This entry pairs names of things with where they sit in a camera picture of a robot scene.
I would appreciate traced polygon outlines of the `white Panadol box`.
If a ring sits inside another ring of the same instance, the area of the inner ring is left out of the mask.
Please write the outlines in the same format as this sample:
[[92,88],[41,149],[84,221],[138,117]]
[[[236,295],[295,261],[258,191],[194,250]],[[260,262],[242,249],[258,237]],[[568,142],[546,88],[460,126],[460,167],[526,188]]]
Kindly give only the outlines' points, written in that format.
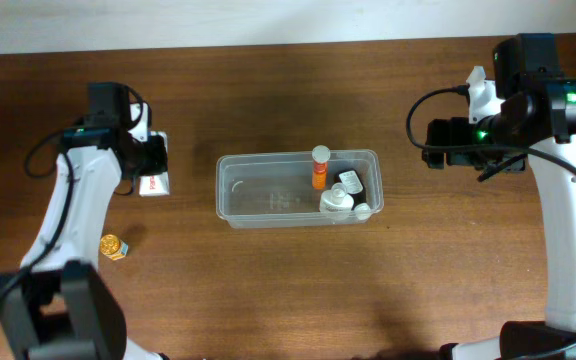
[[170,194],[168,175],[168,137],[165,132],[151,132],[145,143],[147,161],[140,176],[139,195],[159,197]]

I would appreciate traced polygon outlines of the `small orange box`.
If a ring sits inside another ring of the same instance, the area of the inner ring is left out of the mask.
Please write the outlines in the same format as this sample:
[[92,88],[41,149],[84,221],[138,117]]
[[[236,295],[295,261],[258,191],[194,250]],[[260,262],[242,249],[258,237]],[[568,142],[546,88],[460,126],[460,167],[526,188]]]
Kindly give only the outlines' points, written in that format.
[[113,261],[125,258],[128,249],[129,246],[116,235],[107,234],[100,239],[100,253]]

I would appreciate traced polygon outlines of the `dark bottle white cap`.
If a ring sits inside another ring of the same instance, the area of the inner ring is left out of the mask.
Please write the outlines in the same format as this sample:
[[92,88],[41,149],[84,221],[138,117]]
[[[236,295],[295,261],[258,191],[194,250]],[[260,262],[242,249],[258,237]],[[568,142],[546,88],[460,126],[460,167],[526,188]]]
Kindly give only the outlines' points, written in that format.
[[347,193],[353,198],[352,211],[355,213],[359,221],[368,220],[372,211],[367,202],[367,191],[364,186],[359,173],[354,169],[345,169],[335,174],[334,180],[336,183],[342,183],[347,190]]

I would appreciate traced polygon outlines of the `orange tube white cap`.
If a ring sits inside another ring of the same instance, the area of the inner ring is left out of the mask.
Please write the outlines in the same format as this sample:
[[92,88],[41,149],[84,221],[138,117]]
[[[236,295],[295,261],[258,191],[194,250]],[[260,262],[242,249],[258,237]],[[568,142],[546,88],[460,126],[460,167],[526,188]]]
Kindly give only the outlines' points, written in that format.
[[312,150],[311,155],[313,160],[312,186],[316,190],[323,190],[326,187],[330,149],[324,145],[318,145]]

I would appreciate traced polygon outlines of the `white pump bottle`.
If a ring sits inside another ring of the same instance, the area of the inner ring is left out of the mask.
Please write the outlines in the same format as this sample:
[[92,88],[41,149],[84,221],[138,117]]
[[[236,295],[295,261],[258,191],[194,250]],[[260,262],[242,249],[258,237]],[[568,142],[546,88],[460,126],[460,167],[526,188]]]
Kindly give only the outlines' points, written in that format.
[[343,222],[350,218],[354,203],[347,187],[338,182],[322,193],[319,211],[334,222]]

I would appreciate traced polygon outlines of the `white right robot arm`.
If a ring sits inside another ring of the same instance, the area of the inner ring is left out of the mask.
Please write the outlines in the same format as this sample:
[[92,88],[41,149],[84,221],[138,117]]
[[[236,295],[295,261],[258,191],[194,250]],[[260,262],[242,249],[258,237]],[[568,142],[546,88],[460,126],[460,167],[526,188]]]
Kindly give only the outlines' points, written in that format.
[[469,112],[436,119],[421,144],[433,169],[476,169],[481,180],[531,170],[543,216],[548,296],[541,321],[509,321],[493,338],[444,345],[443,359],[576,359],[576,78],[563,73],[555,38],[519,34],[455,88]]

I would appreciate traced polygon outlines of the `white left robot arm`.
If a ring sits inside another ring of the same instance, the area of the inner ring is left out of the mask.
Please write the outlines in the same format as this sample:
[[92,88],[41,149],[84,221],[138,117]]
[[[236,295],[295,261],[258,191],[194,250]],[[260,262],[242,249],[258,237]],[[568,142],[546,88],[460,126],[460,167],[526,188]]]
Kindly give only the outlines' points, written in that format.
[[17,359],[158,359],[127,335],[123,311],[98,273],[108,206],[123,180],[167,196],[168,141],[130,86],[91,83],[88,111],[46,138],[55,187],[16,272],[0,273],[0,324]]

